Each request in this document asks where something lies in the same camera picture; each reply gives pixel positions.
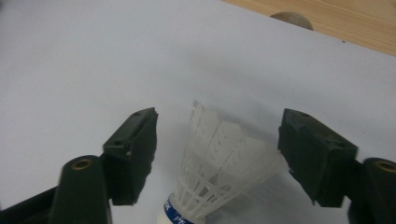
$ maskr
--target wooden table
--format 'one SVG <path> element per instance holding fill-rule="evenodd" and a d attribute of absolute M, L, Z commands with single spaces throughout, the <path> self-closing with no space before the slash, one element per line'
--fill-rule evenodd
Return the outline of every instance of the wooden table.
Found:
<path fill-rule="evenodd" d="M 396 0 L 224 0 L 272 15 L 294 11 L 314 30 L 348 42 L 396 55 Z"/>

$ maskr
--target white plastic shuttlecock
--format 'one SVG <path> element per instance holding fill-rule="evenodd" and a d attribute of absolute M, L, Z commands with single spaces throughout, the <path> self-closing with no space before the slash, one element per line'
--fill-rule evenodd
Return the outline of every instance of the white plastic shuttlecock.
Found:
<path fill-rule="evenodd" d="M 271 177 L 284 162 L 278 150 L 194 102 L 177 190 L 157 224 L 204 224 L 206 215 Z"/>

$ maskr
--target white surface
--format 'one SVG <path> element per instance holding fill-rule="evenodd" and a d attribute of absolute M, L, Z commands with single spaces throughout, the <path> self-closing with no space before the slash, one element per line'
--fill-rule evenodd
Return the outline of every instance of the white surface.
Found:
<path fill-rule="evenodd" d="M 158 217 L 157 217 L 157 224 L 172 224 L 169 220 L 169 217 L 165 214 L 165 211 L 161 209 Z"/>
<path fill-rule="evenodd" d="M 0 201 L 57 184 L 133 112 L 160 114 L 153 171 L 114 223 L 155 223 L 177 184 L 191 102 L 273 145 L 283 108 L 304 111 L 396 161 L 396 59 L 217 1 L 4 1 L 0 11 Z M 209 223 L 347 223 L 276 175 Z"/>

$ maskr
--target blue label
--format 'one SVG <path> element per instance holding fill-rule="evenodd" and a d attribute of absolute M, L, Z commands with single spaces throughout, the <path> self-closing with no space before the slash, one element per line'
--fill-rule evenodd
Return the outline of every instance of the blue label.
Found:
<path fill-rule="evenodd" d="M 163 210 L 165 210 L 165 214 L 173 224 L 193 224 L 178 213 L 178 211 L 172 206 L 169 199 L 163 205 Z"/>

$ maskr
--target shuttlecock cork base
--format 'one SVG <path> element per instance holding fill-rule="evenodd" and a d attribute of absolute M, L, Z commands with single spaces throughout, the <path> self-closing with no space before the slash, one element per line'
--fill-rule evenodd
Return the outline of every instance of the shuttlecock cork base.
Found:
<path fill-rule="evenodd" d="M 205 216 L 275 174 L 285 160 L 240 126 L 194 102 L 177 190 L 157 224 L 205 224 Z"/>

